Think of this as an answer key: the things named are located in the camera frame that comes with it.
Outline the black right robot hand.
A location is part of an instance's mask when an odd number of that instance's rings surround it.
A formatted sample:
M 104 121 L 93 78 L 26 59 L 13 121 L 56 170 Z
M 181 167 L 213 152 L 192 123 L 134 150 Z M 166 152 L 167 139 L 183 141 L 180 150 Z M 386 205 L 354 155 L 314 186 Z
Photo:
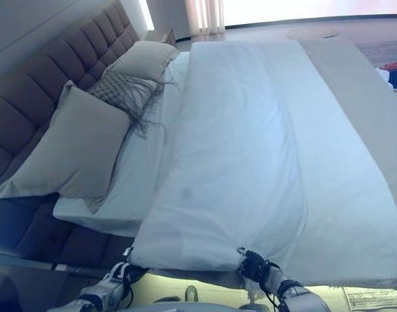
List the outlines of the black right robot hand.
M 239 247 L 237 252 L 243 256 L 238 271 L 251 281 L 256 282 L 261 289 L 265 289 L 270 273 L 270 262 L 256 252 Z

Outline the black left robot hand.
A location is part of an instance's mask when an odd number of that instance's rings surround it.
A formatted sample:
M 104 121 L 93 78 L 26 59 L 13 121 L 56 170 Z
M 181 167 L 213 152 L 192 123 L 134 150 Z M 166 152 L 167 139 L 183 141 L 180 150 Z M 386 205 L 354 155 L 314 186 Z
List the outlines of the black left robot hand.
M 144 268 L 141 266 L 134 265 L 131 261 L 131 254 L 134 248 L 128 247 L 123 252 L 124 266 L 123 266 L 123 276 L 131 284 L 136 283 L 145 274 L 149 272 L 149 268 Z

